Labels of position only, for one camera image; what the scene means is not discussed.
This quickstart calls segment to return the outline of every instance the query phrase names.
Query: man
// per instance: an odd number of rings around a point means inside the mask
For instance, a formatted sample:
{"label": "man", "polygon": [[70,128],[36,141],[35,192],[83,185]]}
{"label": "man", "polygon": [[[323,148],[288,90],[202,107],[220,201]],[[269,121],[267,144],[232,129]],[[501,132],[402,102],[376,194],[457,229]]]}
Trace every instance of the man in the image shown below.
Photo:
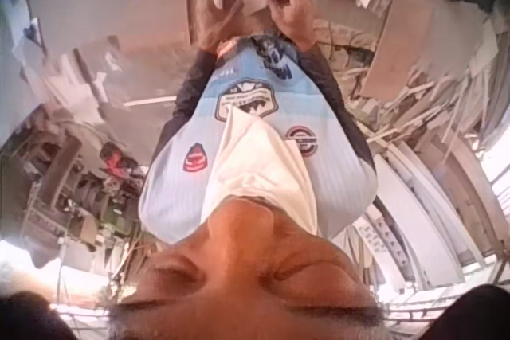
{"label": "man", "polygon": [[119,338],[387,338],[328,240],[375,196],[374,163],[313,31],[312,0],[269,0],[275,37],[202,0],[200,52],[140,198],[172,246],[112,310]]}

